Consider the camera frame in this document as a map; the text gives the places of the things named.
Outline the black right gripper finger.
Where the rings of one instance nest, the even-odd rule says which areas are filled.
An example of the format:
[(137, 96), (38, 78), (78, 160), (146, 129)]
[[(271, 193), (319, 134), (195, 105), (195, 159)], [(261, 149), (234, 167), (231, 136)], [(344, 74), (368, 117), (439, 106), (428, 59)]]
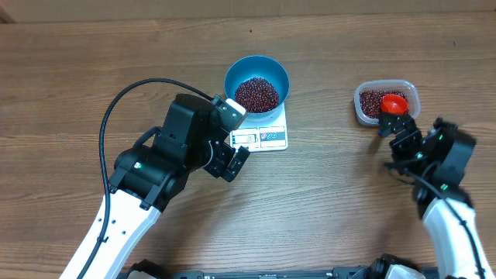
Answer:
[(398, 121), (399, 114), (394, 114), (390, 112), (381, 112), (379, 114), (379, 136), (390, 136), (394, 133), (393, 129)]
[(417, 130), (415, 120), (408, 114), (398, 117), (398, 133), (414, 133)]

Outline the red scoop with blue handle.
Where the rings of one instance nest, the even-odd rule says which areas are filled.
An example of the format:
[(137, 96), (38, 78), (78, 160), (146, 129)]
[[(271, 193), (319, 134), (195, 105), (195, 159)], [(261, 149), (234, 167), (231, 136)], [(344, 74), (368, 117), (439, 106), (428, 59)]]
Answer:
[[(408, 113), (408, 102), (400, 95), (387, 94), (381, 99), (380, 112), (390, 112), (394, 114), (404, 115)], [(398, 132), (398, 121), (393, 129), (394, 134)]]

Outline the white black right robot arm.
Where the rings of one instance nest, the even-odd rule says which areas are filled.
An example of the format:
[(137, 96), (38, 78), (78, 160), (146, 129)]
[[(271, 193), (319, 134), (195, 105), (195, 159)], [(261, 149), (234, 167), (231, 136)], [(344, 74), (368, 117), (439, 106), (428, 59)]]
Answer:
[(458, 125), (438, 118), (425, 136), (408, 114), (382, 112), (379, 136), (389, 143), (399, 181), (412, 186), (418, 216), (436, 253), (441, 278), (493, 278), (475, 222), (474, 204), (460, 187), (477, 144)]

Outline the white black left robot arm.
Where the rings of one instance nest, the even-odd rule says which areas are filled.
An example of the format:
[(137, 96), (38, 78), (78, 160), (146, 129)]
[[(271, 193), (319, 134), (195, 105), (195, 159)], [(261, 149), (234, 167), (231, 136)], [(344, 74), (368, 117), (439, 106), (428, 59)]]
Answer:
[(109, 196), (61, 276), (117, 277), (190, 173), (204, 169), (233, 181), (250, 153), (225, 139), (245, 118), (245, 108), (231, 98), (177, 95), (164, 124), (149, 129), (116, 158), (107, 180)]

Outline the white digital kitchen scale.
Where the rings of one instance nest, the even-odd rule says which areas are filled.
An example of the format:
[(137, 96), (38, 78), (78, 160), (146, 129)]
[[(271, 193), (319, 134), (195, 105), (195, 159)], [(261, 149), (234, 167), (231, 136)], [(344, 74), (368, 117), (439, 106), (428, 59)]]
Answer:
[(285, 105), (281, 104), (264, 117), (251, 114), (241, 126), (229, 134), (229, 145), (243, 146), (251, 153), (282, 151), (288, 148), (288, 128)]

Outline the red beans in bowl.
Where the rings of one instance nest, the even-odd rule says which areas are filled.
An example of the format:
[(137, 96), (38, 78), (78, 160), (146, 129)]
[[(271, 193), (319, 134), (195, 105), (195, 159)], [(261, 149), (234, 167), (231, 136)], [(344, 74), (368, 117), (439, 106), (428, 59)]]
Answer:
[(265, 113), (279, 105), (279, 94), (268, 80), (252, 77), (235, 90), (235, 101), (249, 113)]

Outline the teal plastic bowl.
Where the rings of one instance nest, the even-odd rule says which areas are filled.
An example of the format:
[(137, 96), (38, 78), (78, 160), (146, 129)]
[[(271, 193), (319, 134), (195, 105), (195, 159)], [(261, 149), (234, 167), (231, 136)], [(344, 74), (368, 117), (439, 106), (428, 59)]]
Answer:
[[(289, 75), (275, 59), (261, 55), (244, 57), (228, 69), (224, 80), (226, 97), (235, 101), (235, 90), (241, 83), (254, 77), (264, 78), (276, 88), (279, 94), (278, 106), (285, 103), (291, 88)], [(268, 115), (273, 110), (265, 113), (248, 112), (247, 115), (255, 114), (260, 118)]]

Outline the clear plastic container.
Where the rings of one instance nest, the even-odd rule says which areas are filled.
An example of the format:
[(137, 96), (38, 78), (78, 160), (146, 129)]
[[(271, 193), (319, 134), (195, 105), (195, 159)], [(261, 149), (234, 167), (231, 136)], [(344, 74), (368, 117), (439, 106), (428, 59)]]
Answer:
[(387, 94), (399, 95), (408, 103), (408, 113), (415, 119), (422, 106), (416, 87), (406, 80), (388, 79), (366, 81), (355, 91), (354, 105), (358, 122), (363, 126), (378, 126), (382, 98)]

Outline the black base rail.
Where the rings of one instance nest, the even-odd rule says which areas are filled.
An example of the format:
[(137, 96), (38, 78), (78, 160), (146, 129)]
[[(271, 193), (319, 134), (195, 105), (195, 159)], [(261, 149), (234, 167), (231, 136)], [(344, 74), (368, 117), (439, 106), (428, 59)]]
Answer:
[(331, 270), (290, 270), (212, 273), (200, 270), (171, 273), (149, 260), (133, 264), (117, 279), (350, 279), (367, 278), (369, 267), (334, 267)]

